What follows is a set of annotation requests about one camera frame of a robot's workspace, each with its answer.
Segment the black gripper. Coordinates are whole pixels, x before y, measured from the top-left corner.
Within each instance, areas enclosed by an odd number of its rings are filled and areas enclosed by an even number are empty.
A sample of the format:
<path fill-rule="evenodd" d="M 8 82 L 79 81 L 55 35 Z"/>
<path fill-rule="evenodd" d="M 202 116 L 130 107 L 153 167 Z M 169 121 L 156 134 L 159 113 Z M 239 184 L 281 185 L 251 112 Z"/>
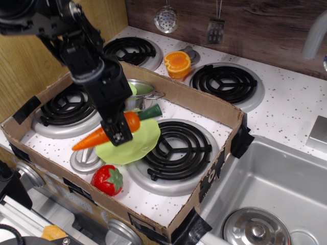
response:
<path fill-rule="evenodd" d="M 132 91 L 119 61 L 100 58 L 93 66 L 78 62 L 71 68 L 71 76 L 74 83 L 84 87 L 99 112 L 101 127 L 109 141 L 114 146 L 131 141 L 133 136 L 127 120 L 120 117 Z"/>

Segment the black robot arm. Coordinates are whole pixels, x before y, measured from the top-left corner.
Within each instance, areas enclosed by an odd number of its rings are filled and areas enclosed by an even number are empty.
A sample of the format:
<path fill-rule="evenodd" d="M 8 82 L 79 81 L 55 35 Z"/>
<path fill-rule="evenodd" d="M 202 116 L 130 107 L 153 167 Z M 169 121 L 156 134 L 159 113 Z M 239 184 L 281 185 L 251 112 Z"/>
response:
<path fill-rule="evenodd" d="M 35 35 L 83 86 L 101 116 L 105 135 L 118 146 L 132 140 L 124 116 L 132 91 L 116 57 L 73 1 L 1 1 L 2 35 Z"/>

